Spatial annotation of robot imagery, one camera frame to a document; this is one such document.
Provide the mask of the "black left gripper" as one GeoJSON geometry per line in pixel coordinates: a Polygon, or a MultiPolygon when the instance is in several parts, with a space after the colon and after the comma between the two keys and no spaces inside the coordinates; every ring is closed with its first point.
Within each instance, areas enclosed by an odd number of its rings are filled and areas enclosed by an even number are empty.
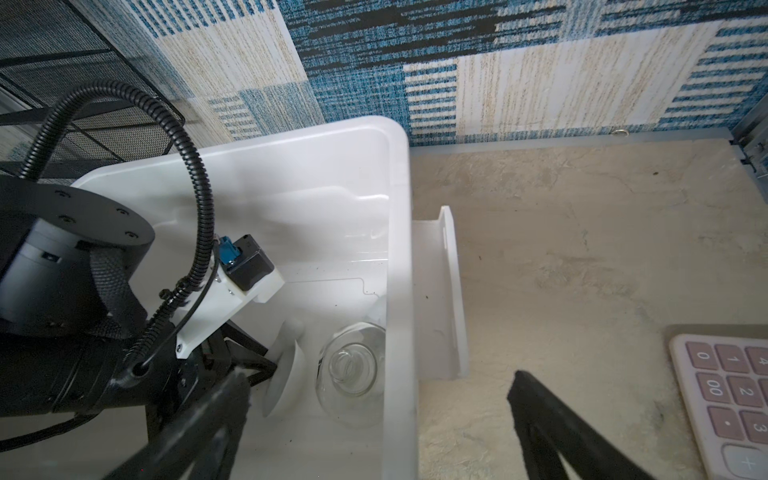
{"type": "Polygon", "coordinates": [[[248,374],[254,387],[269,380],[277,364],[266,358],[267,347],[237,326],[226,322],[184,360],[172,363],[162,392],[145,407],[147,436],[164,427],[237,368],[248,374]]]}

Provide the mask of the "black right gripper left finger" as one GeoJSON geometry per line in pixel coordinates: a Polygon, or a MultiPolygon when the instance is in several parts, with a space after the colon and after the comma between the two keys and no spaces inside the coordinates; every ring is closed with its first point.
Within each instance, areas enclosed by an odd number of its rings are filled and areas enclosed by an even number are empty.
{"type": "Polygon", "coordinates": [[[250,383],[237,369],[108,479],[228,479],[250,408],[250,383]]]}

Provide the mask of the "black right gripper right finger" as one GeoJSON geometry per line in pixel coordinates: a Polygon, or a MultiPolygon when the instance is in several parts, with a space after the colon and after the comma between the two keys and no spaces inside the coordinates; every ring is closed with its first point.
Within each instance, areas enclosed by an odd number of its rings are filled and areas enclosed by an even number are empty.
{"type": "Polygon", "coordinates": [[[507,394],[530,479],[566,479],[564,463],[581,479],[649,479],[534,375],[515,372],[507,394]]]}

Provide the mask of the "white pestle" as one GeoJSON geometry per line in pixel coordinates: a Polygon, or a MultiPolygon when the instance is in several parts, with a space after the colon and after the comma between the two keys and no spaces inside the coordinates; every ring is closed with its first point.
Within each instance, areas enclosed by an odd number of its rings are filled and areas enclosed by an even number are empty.
{"type": "Polygon", "coordinates": [[[299,345],[304,333],[301,320],[285,320],[266,354],[266,359],[276,364],[276,370],[262,400],[263,418],[285,416],[298,401],[307,371],[306,356],[299,345]]]}

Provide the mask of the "clear glass flask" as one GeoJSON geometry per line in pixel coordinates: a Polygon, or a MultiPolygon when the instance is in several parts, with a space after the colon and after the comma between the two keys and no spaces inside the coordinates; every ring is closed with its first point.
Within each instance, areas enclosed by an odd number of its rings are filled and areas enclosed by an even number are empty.
{"type": "Polygon", "coordinates": [[[384,413],[386,330],[358,322],[338,332],[320,353],[315,392],[334,421],[351,428],[379,424],[384,413]]]}

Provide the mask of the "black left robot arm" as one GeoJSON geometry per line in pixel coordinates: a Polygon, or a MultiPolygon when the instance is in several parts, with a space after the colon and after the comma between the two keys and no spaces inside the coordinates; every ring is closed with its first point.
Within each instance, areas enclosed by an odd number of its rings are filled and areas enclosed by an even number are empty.
{"type": "Polygon", "coordinates": [[[143,406],[157,435],[236,368],[269,380],[267,348],[231,321],[178,355],[182,330],[224,277],[240,289],[275,272],[249,236],[215,233],[214,197],[189,134],[159,100],[118,80],[69,90],[49,111],[15,176],[1,179],[1,413],[64,413],[67,420],[5,439],[3,451],[68,433],[107,409],[143,406]],[[190,176],[196,205],[191,267],[148,313],[130,279],[152,245],[152,226],[104,196],[48,185],[41,175],[84,107],[122,100],[169,137],[190,176]]]}

